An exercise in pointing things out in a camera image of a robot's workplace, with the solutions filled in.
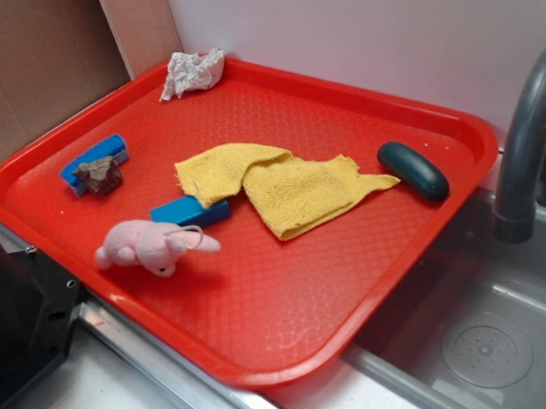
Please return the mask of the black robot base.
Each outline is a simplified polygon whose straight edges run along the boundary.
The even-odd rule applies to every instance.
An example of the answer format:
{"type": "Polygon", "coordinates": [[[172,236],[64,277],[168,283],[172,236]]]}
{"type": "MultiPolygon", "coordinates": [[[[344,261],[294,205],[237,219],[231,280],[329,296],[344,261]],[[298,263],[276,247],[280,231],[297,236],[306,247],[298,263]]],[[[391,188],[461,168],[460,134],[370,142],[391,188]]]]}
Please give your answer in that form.
{"type": "Polygon", "coordinates": [[[81,281],[46,253],[0,243],[0,409],[69,356],[81,281]]]}

